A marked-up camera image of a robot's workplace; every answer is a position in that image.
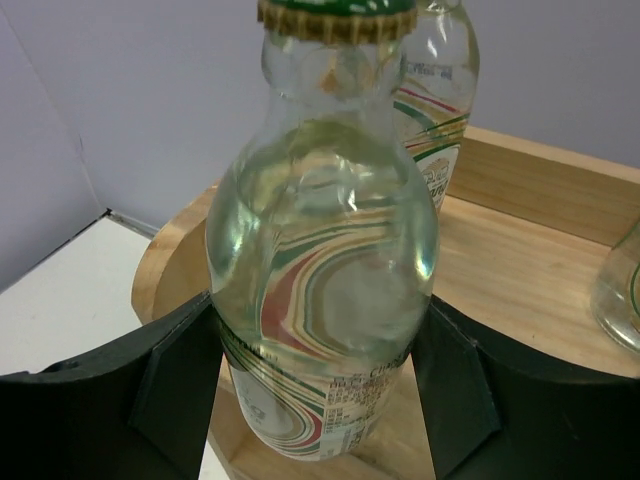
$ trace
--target glass bottle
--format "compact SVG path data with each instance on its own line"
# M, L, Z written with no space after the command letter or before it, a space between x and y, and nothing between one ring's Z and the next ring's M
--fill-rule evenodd
M259 2L269 109L219 185L206 245L245 419L295 459L366 438L430 300L437 215L393 125L414 6Z
M591 311L614 340L640 352L640 221L607 256Z
M480 52L461 0L418 0L407 36L407 73L395 96L398 135L442 202L475 98Z

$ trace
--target white surface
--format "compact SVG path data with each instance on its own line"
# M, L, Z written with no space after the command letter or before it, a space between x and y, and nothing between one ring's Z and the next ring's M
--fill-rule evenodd
M640 166L640 2L466 0L472 123ZM256 0L0 0L102 203L160 226L262 121Z
M0 65L2 291L104 210L1 11Z
M0 375L47 366L140 326L131 285L149 240L102 219L0 294ZM209 445L202 480L227 480Z

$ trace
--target bottle label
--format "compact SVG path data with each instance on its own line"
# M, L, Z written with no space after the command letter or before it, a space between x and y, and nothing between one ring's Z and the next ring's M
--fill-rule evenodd
M418 164L436 208L442 206L460 151L469 115L429 92L426 84L450 83L450 71L409 64L405 82L395 96L396 128Z
M320 376L283 371L221 323L242 413L278 453L303 461L355 448L373 430L407 353L363 373Z

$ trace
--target wooden tray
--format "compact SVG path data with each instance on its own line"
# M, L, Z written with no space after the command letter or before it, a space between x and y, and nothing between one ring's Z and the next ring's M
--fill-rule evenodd
M132 295L142 323L208 287L204 222L214 194L212 187L180 212L145 253ZM640 217L640 170L469 128L440 216L437 295L533 348L640 377L640 356L614 343L589 312L598 269ZM411 362L374 434L317 464L282 457L253 435L226 365L216 395L210 440L231 478L435 478Z

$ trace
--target bottle body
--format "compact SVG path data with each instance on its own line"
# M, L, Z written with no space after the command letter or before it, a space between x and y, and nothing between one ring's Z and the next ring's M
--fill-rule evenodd
M360 47L296 54L290 40L266 42L268 64L304 59L299 83L265 72L280 85L267 123L207 221L211 291L248 424L279 453L316 461L356 447L384 410L430 299L437 216L395 139L391 88L386 103L354 102L358 85L379 83L354 74L380 70L364 68ZM330 99L290 93L309 86ZM389 122L376 130L380 109Z
M440 209L473 107L480 54L460 0L419 0L418 15L405 39L407 70L395 120Z
M616 341L640 352L640 222L607 256L593 287L591 310Z

